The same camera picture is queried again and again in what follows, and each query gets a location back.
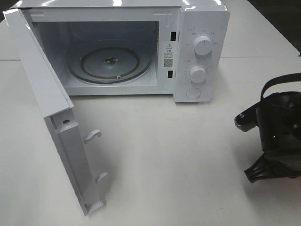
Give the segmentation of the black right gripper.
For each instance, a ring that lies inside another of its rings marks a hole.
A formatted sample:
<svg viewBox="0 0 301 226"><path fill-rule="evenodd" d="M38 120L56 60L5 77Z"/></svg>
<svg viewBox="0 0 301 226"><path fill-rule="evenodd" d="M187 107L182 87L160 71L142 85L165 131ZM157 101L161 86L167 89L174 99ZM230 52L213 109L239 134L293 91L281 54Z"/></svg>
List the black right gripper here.
<svg viewBox="0 0 301 226"><path fill-rule="evenodd" d="M263 148L262 154L244 173L250 183L274 178L301 176L300 148Z"/></svg>

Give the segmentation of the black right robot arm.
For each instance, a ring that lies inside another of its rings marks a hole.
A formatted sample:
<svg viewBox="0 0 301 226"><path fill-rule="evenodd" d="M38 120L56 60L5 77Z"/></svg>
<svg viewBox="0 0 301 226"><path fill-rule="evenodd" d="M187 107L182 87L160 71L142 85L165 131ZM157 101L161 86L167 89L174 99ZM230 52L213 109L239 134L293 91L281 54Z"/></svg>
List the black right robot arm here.
<svg viewBox="0 0 301 226"><path fill-rule="evenodd" d="M235 119L243 132L258 127L263 154L245 174L251 183L301 175L301 94L274 93Z"/></svg>

